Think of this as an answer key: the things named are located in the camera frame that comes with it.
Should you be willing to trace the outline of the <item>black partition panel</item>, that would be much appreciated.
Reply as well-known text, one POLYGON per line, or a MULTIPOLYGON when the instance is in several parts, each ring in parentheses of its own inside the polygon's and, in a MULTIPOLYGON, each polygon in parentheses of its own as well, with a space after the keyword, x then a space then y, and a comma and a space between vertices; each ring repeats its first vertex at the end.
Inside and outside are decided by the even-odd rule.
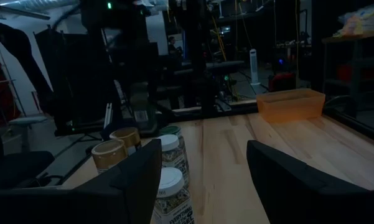
POLYGON ((34 37, 65 122, 81 126, 103 119, 113 89, 103 39, 49 28, 34 37))

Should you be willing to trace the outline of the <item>white-lid seasoning jar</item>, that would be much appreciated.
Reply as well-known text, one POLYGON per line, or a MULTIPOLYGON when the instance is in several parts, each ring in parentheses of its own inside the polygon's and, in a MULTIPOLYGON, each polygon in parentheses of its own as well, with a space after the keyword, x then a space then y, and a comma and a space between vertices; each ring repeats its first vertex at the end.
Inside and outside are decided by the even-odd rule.
POLYGON ((152 218, 155 224, 195 224, 190 192, 179 169, 161 169, 152 218))
POLYGON ((173 167, 181 171, 184 178, 184 186, 190 183, 189 165, 185 149, 181 146, 179 138, 175 134, 159 136, 162 146, 162 166, 173 167))

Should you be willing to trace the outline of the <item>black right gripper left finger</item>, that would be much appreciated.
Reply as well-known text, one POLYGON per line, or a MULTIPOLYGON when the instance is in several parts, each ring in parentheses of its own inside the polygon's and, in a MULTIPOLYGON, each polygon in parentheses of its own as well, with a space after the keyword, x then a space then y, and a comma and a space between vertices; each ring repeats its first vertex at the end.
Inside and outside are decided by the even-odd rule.
POLYGON ((74 189, 0 190, 0 224, 150 224, 160 139, 74 189))

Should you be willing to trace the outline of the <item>white tower fan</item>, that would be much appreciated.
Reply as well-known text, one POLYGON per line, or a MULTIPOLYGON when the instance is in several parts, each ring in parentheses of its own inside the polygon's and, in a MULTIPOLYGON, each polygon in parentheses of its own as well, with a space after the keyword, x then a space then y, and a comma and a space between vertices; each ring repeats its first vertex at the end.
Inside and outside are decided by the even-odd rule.
POLYGON ((256 49, 250 50, 250 73, 251 73, 251 84, 261 85, 258 79, 258 59, 256 49))

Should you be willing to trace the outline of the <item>orange translucent plastic bin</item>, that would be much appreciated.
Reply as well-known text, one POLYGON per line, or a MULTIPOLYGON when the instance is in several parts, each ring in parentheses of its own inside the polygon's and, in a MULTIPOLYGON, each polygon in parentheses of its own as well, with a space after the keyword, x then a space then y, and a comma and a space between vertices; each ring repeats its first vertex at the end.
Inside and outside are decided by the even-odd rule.
POLYGON ((311 89, 295 89, 256 96, 261 117, 269 123, 317 118, 322 116, 325 95, 311 89))

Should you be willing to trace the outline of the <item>grey padded stool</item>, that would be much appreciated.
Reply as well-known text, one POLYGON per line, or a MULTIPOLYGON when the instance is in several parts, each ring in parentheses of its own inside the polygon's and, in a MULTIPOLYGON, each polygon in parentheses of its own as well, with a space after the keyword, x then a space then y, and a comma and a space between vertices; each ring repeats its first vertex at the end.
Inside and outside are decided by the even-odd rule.
POLYGON ((30 151, 28 129, 30 129, 33 124, 41 123, 44 121, 47 121, 47 118, 45 116, 33 116, 33 117, 16 118, 9 122, 11 126, 18 126, 21 129, 21 139, 22 139, 21 152, 30 151))

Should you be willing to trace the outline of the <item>black office chair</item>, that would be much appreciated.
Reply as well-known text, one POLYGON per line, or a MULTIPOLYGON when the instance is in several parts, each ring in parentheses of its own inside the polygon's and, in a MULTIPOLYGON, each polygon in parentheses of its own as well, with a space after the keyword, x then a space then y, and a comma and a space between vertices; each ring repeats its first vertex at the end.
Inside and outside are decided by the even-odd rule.
POLYGON ((36 178, 55 160, 48 151, 4 154, 0 135, 0 189, 12 189, 36 178))

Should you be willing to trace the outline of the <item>red tool box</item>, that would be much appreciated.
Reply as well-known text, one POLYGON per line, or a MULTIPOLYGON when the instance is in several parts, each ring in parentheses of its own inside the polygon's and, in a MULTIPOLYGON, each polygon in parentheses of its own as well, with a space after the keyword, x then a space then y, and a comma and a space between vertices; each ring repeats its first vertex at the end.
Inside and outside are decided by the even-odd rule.
POLYGON ((268 77, 269 92, 293 90, 296 88, 295 73, 277 73, 268 77))

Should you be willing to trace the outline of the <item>gold-lid spice jar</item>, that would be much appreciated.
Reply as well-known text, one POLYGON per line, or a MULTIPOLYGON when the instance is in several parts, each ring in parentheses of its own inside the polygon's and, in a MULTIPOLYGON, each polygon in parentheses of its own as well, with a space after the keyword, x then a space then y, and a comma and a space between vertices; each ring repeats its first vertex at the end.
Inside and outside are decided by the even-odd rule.
POLYGON ((106 172, 128 156, 125 143, 120 139, 111 139, 97 144, 91 150, 91 154, 99 174, 106 172))
POLYGON ((138 129, 135 127, 121 128, 113 131, 110 134, 110 139, 120 139, 124 141, 129 156, 141 148, 141 138, 138 129))

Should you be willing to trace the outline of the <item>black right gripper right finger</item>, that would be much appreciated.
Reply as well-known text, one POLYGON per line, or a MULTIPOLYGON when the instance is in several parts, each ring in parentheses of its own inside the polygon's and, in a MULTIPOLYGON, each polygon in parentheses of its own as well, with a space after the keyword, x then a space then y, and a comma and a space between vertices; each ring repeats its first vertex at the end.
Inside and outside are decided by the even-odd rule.
POLYGON ((256 140, 248 141, 246 159, 271 224, 374 224, 374 190, 256 140))

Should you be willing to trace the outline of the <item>yellow white plastic bag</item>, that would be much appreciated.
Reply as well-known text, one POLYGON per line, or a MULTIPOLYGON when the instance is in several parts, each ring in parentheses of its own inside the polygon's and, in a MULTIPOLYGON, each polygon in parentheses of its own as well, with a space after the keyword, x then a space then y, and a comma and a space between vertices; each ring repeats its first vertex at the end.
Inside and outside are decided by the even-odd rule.
POLYGON ((333 34, 333 37, 347 37, 374 32, 374 4, 347 12, 339 16, 338 21, 343 27, 333 34))

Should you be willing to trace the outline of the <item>person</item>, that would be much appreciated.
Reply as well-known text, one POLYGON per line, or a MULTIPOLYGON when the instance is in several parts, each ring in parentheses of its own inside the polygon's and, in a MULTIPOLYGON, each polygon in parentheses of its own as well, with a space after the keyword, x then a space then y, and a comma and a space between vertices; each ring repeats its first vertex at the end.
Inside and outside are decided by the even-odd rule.
POLYGON ((168 38, 168 51, 169 51, 169 54, 174 54, 174 55, 177 55, 179 52, 178 52, 178 49, 175 47, 175 38, 173 36, 170 36, 168 38))

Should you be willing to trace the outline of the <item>wooden shelf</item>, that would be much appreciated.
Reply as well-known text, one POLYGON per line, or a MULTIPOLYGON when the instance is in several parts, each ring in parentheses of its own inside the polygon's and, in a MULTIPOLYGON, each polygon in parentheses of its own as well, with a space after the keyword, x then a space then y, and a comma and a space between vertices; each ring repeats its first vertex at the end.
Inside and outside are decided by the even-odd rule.
POLYGON ((374 93, 374 32, 327 37, 324 45, 322 92, 354 100, 374 93))

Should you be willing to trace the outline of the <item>green-lid spice jar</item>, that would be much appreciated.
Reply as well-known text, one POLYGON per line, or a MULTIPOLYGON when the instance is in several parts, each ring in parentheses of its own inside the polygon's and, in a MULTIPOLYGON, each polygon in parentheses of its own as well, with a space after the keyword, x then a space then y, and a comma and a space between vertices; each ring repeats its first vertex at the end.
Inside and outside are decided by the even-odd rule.
POLYGON ((170 126, 166 126, 166 127, 159 130, 159 135, 160 136, 168 135, 168 134, 176 135, 179 138, 180 147, 185 149, 184 137, 182 135, 182 131, 181 131, 181 128, 179 126, 170 125, 170 126))

